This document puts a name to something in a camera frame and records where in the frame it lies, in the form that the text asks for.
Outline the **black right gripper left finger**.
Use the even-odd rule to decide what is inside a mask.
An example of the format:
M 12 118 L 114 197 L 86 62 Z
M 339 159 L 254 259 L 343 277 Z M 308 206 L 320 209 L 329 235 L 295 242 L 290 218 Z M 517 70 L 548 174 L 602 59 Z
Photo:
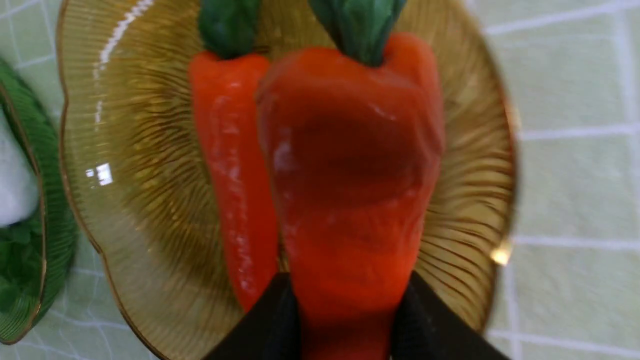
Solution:
M 205 360 L 300 360 L 301 324 L 290 274 L 277 273 L 257 303 Z

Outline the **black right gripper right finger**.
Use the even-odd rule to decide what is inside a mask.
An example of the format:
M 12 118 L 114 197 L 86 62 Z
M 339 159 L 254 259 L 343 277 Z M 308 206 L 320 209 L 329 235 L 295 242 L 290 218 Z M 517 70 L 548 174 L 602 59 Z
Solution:
M 392 360 L 507 360 L 453 312 L 416 271 L 393 322 Z

